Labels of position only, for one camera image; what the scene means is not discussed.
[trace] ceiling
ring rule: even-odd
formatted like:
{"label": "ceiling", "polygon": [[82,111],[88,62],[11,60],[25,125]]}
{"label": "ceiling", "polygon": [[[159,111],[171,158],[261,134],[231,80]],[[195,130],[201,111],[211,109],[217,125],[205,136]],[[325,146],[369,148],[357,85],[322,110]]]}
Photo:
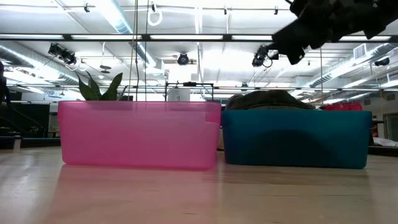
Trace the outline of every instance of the ceiling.
{"label": "ceiling", "polygon": [[[90,12],[83,10],[88,2]],[[117,1],[124,11],[126,22],[134,27],[134,1]],[[283,0],[267,1],[182,1],[156,0],[158,10],[162,11],[162,21],[157,26],[147,25],[147,1],[140,0],[137,29],[140,34],[273,34],[295,19],[288,10],[289,5]],[[116,31],[103,13],[96,7],[96,1],[89,0],[0,0],[0,30],[8,34],[115,34]],[[275,7],[279,13],[274,15]],[[195,14],[200,12],[200,28],[198,30]],[[156,21],[158,15],[151,15]],[[398,22],[390,24],[381,35],[398,35]],[[47,52],[51,42],[17,41],[17,43],[33,54],[39,54],[48,60],[63,65],[62,61],[52,58]],[[127,42],[57,42],[61,47],[75,52],[95,79],[107,84],[117,74],[123,72],[123,80],[130,78],[164,83],[162,75],[144,72],[141,60],[135,64],[135,52]],[[271,68],[253,68],[253,55],[261,43],[253,42],[202,42],[202,56],[198,58],[196,42],[148,42],[142,43],[154,57],[164,61],[164,69],[174,79],[193,82],[212,82],[216,85],[240,85],[248,82],[249,86],[294,86],[301,87],[303,80],[311,80],[334,68],[344,59],[352,57],[353,49],[360,43],[325,44],[321,50],[307,49],[306,57],[297,65],[291,66],[286,57],[273,61]],[[180,52],[186,52],[195,63],[185,67],[176,64]],[[396,57],[391,57],[390,67],[396,66]],[[203,79],[198,75],[197,61],[203,68]],[[112,67],[110,74],[103,74],[100,65]],[[341,88],[347,83],[358,81],[364,77],[382,73],[387,67],[373,67],[364,64],[352,72],[339,76],[344,81],[325,82],[326,87]],[[76,69],[80,75],[86,73]],[[377,82],[387,75],[378,77]],[[376,80],[368,80],[360,86],[369,87]]]}

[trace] green plant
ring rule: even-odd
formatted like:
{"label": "green plant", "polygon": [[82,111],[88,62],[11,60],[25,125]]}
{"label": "green plant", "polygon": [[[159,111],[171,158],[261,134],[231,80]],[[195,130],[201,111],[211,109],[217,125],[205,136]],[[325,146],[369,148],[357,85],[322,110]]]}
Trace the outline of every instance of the green plant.
{"label": "green plant", "polygon": [[88,85],[86,85],[86,83],[83,83],[79,75],[76,74],[79,78],[80,93],[85,98],[85,100],[121,100],[127,88],[127,86],[125,86],[122,93],[118,96],[118,87],[122,82],[123,73],[120,73],[113,78],[111,85],[103,95],[101,94],[100,88],[98,84],[93,80],[91,74],[89,72],[87,72],[87,74],[90,77],[90,79],[88,80]]}

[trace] wooden table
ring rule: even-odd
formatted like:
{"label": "wooden table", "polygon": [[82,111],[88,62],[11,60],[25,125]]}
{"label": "wooden table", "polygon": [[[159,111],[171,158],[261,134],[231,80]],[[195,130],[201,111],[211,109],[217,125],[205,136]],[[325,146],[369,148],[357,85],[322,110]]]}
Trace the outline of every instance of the wooden table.
{"label": "wooden table", "polygon": [[365,170],[206,172],[67,166],[59,148],[0,151],[0,223],[398,223],[398,159]]}

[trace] air duct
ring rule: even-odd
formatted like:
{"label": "air duct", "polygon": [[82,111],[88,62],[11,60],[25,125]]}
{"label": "air duct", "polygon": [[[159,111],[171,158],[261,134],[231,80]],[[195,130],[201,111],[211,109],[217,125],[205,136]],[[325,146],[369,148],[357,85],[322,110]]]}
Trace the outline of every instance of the air duct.
{"label": "air duct", "polygon": [[317,75],[316,79],[312,80],[307,85],[310,88],[315,88],[322,83],[347,74],[348,72],[352,72],[354,69],[358,68],[358,65],[361,65],[362,63],[379,60],[397,47],[398,44],[383,44],[368,52],[361,58],[355,59],[354,56],[350,56],[347,59],[344,59],[343,61],[330,67],[324,73],[324,75],[322,75],[322,77],[320,74]]}
{"label": "air duct", "polygon": [[[133,28],[128,24],[117,0],[92,1],[92,4],[96,6],[97,10],[102,13],[118,34],[133,34]],[[163,70],[163,61],[152,56],[141,43],[135,42],[133,45],[132,42],[129,42],[129,45],[137,52],[141,60],[145,60],[147,67]]]}
{"label": "air duct", "polygon": [[74,72],[50,59],[45,58],[15,42],[0,42],[0,58],[9,61],[13,66],[31,68],[46,79],[62,78],[67,85],[77,85]]}

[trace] metal frame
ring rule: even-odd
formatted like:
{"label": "metal frame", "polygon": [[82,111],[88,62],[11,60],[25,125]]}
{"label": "metal frame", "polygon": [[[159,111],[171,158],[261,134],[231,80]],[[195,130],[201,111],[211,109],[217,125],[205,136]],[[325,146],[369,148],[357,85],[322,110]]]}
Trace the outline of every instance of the metal frame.
{"label": "metal frame", "polygon": [[[40,36],[40,35],[62,35],[63,39],[49,39],[49,38],[0,38],[0,40],[12,40],[12,41],[47,41],[47,42],[129,42],[132,40],[121,40],[121,39],[95,39],[96,36],[115,36],[120,37],[121,35],[132,35],[132,34],[30,34],[30,33],[20,33],[20,34],[10,34],[3,33],[6,35],[30,35],[30,36]],[[86,35],[93,36],[93,39],[74,39],[73,35]],[[272,40],[236,40],[232,36],[272,36],[273,34],[134,34],[141,36],[141,39],[134,39],[138,42],[255,42],[255,43],[271,43]],[[176,36],[174,39],[151,39],[151,35],[168,35]],[[209,35],[221,35],[221,39],[179,39],[181,35],[194,35],[194,36],[209,36]],[[363,37],[363,35],[350,35],[350,37]],[[373,44],[384,44],[384,43],[398,43],[398,35],[386,35],[391,36],[389,40],[341,40],[337,43],[373,43]]]}
{"label": "metal frame", "polygon": [[[133,89],[145,89],[150,88],[154,90],[172,88],[170,85],[176,85],[177,83],[169,83],[166,86],[136,86],[131,85]],[[376,91],[390,91],[397,92],[398,88],[307,88],[307,87],[233,87],[233,86],[214,86],[213,83],[197,83],[197,85],[212,85],[214,90],[314,90],[314,91],[363,91],[363,92],[376,92]],[[78,85],[42,85],[42,84],[7,84],[8,87],[39,87],[39,88],[78,88]],[[109,85],[100,85],[100,88],[109,88]],[[200,86],[183,86],[182,88],[202,90],[206,89]]]}
{"label": "metal frame", "polygon": [[169,94],[169,93],[167,93],[167,89],[169,88],[170,85],[175,85],[172,89],[178,88],[179,85],[183,85],[183,88],[198,89],[197,86],[200,85],[200,86],[202,86],[202,87],[199,87],[199,89],[201,89],[201,90],[202,89],[206,89],[205,85],[209,85],[209,86],[211,86],[211,101],[214,102],[214,89],[215,89],[214,88],[214,83],[194,83],[194,82],[191,82],[190,84],[191,85],[184,86],[184,83],[169,83],[169,82],[166,82],[166,85],[164,86],[164,101],[165,102],[167,101],[167,94]]}

